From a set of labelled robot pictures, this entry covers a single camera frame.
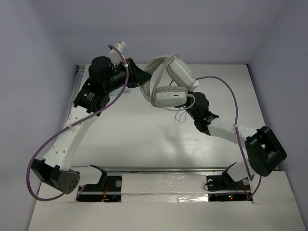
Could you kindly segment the white over-ear headphones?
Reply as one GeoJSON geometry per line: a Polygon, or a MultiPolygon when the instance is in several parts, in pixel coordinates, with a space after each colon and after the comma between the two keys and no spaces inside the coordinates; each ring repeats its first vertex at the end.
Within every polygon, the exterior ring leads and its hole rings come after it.
{"type": "Polygon", "coordinates": [[[190,88],[196,82],[192,70],[176,54],[162,55],[153,58],[144,68],[144,71],[153,74],[159,66],[160,70],[155,83],[150,88],[150,80],[140,86],[141,93],[153,107],[162,108],[168,111],[175,111],[176,108],[185,110],[190,88]]]}

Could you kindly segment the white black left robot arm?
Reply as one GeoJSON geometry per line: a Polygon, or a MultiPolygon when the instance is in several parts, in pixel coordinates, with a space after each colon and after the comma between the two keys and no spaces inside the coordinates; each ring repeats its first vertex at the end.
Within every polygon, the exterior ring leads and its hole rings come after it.
{"type": "Polygon", "coordinates": [[[71,169],[72,159],[87,130],[101,112],[114,104],[119,96],[110,100],[115,90],[136,88],[147,83],[152,75],[141,70],[129,58],[114,64],[108,57],[92,60],[89,77],[73,101],[73,108],[64,128],[47,140],[43,146],[54,141],[41,159],[32,157],[27,172],[33,171],[41,182],[70,194],[80,180],[80,173],[71,169]]]}

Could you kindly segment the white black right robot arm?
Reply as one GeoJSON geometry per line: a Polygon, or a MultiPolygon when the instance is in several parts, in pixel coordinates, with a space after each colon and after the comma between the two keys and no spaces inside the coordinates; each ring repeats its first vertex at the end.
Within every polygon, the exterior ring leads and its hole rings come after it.
{"type": "Polygon", "coordinates": [[[209,111],[209,101],[203,93],[193,92],[192,96],[183,108],[194,120],[197,130],[239,145],[243,161],[227,168],[222,177],[227,189],[235,188],[244,178],[267,177],[287,158],[271,128],[248,128],[228,122],[209,111]]]}

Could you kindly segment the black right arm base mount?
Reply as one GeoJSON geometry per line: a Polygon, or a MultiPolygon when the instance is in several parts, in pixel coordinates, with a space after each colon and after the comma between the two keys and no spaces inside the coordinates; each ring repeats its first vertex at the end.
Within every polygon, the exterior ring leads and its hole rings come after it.
{"type": "Polygon", "coordinates": [[[209,202],[251,201],[250,185],[243,181],[234,181],[228,170],[236,163],[228,166],[220,175],[209,175],[203,189],[208,192],[209,202]]]}

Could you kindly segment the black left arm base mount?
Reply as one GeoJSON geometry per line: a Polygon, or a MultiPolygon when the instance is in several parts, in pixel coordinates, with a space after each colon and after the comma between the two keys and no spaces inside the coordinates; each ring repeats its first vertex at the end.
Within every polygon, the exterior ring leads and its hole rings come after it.
{"type": "Polygon", "coordinates": [[[101,175],[97,183],[79,186],[76,200],[78,202],[121,202],[122,175],[109,174],[101,167],[91,165],[100,171],[101,175]]]}

